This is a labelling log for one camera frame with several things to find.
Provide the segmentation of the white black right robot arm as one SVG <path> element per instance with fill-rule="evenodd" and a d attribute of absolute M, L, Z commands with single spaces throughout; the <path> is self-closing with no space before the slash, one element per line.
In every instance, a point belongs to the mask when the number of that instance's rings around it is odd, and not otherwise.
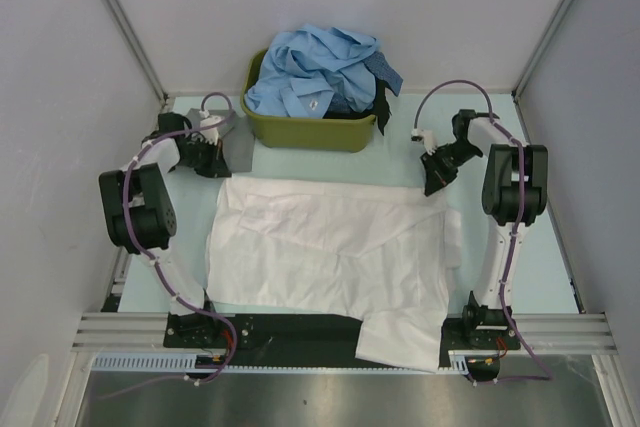
<path fill-rule="evenodd" d="M 512 281 L 529 227 L 547 205 L 548 150 L 524 145 L 488 113 L 463 109 L 452 119 L 454 141 L 421 156 L 424 193 L 450 185 L 459 168 L 478 157 L 487 160 L 481 205 L 488 218 L 482 271 L 461 317 L 447 321 L 443 334 L 474 350 L 517 350 L 512 318 Z"/>

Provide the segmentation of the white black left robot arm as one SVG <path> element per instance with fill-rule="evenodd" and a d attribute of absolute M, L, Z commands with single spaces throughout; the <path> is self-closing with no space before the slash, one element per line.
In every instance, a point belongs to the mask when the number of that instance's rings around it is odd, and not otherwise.
<path fill-rule="evenodd" d="M 158 128 L 144 138 L 132 160 L 98 178 L 111 242 L 149 266 L 169 297 L 170 314 L 194 314 L 185 332 L 202 347 L 219 339 L 221 323 L 214 317 L 205 288 L 172 248 L 177 214 L 165 179 L 177 167 L 189 168 L 205 178 L 229 177 L 219 128 L 231 120 L 230 114 L 204 111 L 195 126 L 184 115 L 161 114 Z"/>

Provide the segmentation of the white long sleeve shirt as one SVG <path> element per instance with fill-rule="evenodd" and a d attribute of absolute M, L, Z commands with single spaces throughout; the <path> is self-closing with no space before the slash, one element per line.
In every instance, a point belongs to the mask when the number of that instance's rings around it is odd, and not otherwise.
<path fill-rule="evenodd" d="M 360 360 L 435 372 L 461 263 L 460 214 L 418 188 L 223 182 L 206 250 L 216 302 L 360 321 Z"/>

